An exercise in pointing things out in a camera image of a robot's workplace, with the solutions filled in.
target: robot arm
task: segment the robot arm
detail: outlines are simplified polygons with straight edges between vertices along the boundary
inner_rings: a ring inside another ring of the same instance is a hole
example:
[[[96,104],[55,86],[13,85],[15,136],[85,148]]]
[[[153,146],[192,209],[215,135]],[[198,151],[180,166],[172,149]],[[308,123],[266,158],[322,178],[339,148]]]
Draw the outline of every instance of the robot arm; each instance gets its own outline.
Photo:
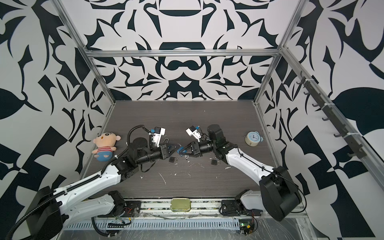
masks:
[[[273,168],[244,153],[237,145],[227,141],[220,126],[208,126],[204,141],[193,141],[177,152],[192,157],[213,151],[217,159],[244,172],[260,186],[259,194],[247,191],[240,199],[246,209],[266,210],[275,220],[284,219],[301,202],[298,187],[288,171],[279,166]]]
[[[148,141],[143,137],[136,138],[130,143],[130,134],[138,128],[146,130],[144,125],[132,128],[128,133],[127,148],[119,156],[108,161],[103,170],[65,187],[54,190],[49,187],[40,189],[27,213],[10,229],[6,240],[12,239],[15,230],[25,220],[33,239],[49,240],[63,227],[80,220],[97,215],[119,216],[122,214],[125,201],[117,191],[97,199],[84,200],[131,177],[138,172],[139,165],[142,166],[143,163],[154,162],[157,159],[166,159],[176,151],[176,147],[171,144],[159,143],[160,137],[164,135],[164,128],[155,128],[160,130],[159,133],[153,134],[155,139],[149,138],[149,148]],[[156,144],[154,148],[152,148],[152,141]]]

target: metal tin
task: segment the metal tin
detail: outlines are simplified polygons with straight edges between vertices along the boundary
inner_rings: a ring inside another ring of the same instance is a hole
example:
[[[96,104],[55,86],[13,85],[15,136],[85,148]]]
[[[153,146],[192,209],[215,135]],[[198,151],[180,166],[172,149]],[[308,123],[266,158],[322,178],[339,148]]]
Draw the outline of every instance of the metal tin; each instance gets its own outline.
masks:
[[[191,200],[189,198],[172,198],[170,209],[172,212],[188,212],[191,210]]]

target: dark wood surface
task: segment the dark wood surface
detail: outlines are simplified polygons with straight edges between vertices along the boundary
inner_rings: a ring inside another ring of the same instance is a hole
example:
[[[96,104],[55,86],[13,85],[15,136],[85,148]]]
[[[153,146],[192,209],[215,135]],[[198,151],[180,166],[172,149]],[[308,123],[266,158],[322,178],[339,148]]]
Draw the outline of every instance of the dark wood surface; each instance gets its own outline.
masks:
[[[185,145],[194,140],[185,132],[190,126],[200,126],[206,133],[208,125],[219,124],[226,139],[260,162],[273,166],[272,156],[265,141],[256,147],[248,146],[244,136],[250,131],[263,132],[251,101],[118,101],[105,132],[113,132],[122,139],[116,143],[116,154],[126,146],[126,134],[139,124],[146,128],[163,127],[170,143]],[[147,138],[137,129],[131,135]],[[95,197],[118,190],[123,197],[234,197],[244,189],[259,190],[258,185],[235,167],[224,162],[211,165],[211,152],[203,157],[186,159],[177,153],[178,160],[171,163],[158,160],[146,173],[138,172],[131,178],[100,191]],[[105,163],[92,159],[87,176]]]

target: white debris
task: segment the white debris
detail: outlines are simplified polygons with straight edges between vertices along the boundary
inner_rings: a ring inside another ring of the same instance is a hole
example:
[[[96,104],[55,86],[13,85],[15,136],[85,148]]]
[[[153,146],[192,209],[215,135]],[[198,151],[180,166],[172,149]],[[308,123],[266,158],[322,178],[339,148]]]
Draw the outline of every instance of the white debris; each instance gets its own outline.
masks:
[[[160,173],[159,173],[159,174],[160,174]],[[161,174],[160,174],[160,176],[161,176]],[[161,176],[161,178],[163,179],[164,183],[167,185],[167,183],[166,183],[166,181],[164,180],[163,176]]]

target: clock face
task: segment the clock face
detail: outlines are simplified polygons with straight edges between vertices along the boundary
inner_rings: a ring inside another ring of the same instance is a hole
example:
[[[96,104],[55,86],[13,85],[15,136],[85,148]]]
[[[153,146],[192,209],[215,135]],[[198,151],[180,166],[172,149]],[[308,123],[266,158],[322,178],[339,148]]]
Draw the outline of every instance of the clock face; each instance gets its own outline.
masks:
[[[248,138],[252,141],[252,142],[259,142],[260,141],[260,136],[258,133],[256,132],[250,132],[248,133]]]

